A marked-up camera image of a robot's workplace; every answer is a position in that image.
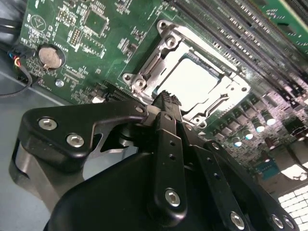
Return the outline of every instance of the motherboard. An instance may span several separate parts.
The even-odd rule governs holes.
[[[29,0],[20,43],[72,104],[175,94],[247,167],[308,134],[306,0]]]

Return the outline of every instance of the green circuit board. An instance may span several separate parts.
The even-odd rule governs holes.
[[[286,0],[253,1],[300,51],[308,54],[308,26]]]
[[[144,52],[158,36],[156,24],[164,5],[160,0],[28,1],[21,42],[37,49],[54,44],[65,53],[65,65],[46,71],[38,58],[27,60],[40,85],[73,104],[90,103],[88,91],[105,81],[125,90],[123,72],[140,66]],[[55,80],[64,86],[55,86]]]
[[[223,8],[223,0],[29,0],[20,42],[36,51],[44,44],[52,44],[61,49],[65,62],[55,70],[46,69],[36,55],[24,60],[23,65],[39,78],[38,84],[42,88],[72,104],[91,103],[89,96],[96,84],[102,88],[112,85],[121,93],[132,96],[122,76],[124,73],[138,73],[161,41],[157,22],[164,19],[186,26],[237,67],[237,74],[265,103],[263,109],[277,119],[277,123],[271,127],[266,126],[263,133],[254,131],[253,140],[243,141],[240,148],[234,147],[233,137],[242,138],[240,134],[245,128],[254,130],[252,119],[258,117],[262,123],[265,122],[261,116],[262,109],[253,107],[256,114],[247,116],[247,122],[239,123],[238,128],[221,140],[233,157],[249,165],[258,160],[261,150],[269,151],[264,144],[266,137],[271,137],[278,145],[295,140],[283,127],[284,120],[297,116],[308,126],[304,107],[293,110],[290,102],[274,89],[277,84],[281,85],[280,89],[290,88],[285,79],[292,75],[304,90],[308,90],[308,85],[295,71],[304,73],[307,62],[291,43],[297,46],[297,39],[305,43],[308,34],[293,21],[294,17],[289,12],[289,24],[300,31],[301,37],[297,33],[297,37],[288,35],[287,40],[280,31],[276,31],[276,25],[265,21],[263,26],[256,26],[251,31],[250,25],[266,19],[250,1],[249,6],[255,6],[255,10],[247,11],[248,6],[243,8],[242,4],[247,1],[230,0],[229,4],[233,8],[229,6],[228,9]],[[282,6],[280,1],[273,0],[268,5],[269,9],[274,7],[274,2],[276,7]],[[241,15],[237,22],[234,21],[236,15]],[[301,45],[298,49],[306,52],[304,47]],[[215,57],[205,57],[228,72],[226,65]],[[57,80],[61,80],[63,86],[57,86]],[[277,106],[264,100],[262,96],[265,95],[270,96]],[[304,105],[300,97],[296,100]],[[237,103],[230,100],[225,111],[215,111],[207,119],[207,127],[198,131],[199,135],[205,139],[216,139],[213,131],[227,123],[226,118],[233,116],[231,110]]]

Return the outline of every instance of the integrated circuit chip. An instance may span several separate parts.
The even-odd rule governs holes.
[[[100,37],[108,22],[109,19],[107,17],[98,15],[93,10],[89,10],[85,18],[84,26]]]

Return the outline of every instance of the black cable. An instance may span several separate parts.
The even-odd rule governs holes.
[[[8,93],[8,94],[3,94],[0,95],[0,99],[4,99],[4,98],[9,98],[9,97],[14,97],[17,95],[20,95],[22,93],[24,93],[33,83],[33,79],[32,76],[30,75],[30,73],[27,71],[27,69],[24,66],[20,66],[19,69],[25,74],[25,76],[28,78],[28,82],[25,85],[24,88],[22,88],[19,91],[13,92],[13,93]]]

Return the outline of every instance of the black plastic arm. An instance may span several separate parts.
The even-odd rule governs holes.
[[[33,109],[22,118],[18,140],[32,155],[61,171],[73,172],[83,167],[92,151],[93,135],[108,137],[117,125],[141,123],[147,116],[145,108],[135,101]],[[44,118],[55,121],[56,128],[48,128],[54,124],[40,127]],[[78,148],[70,145],[69,135],[80,136],[84,144]]]

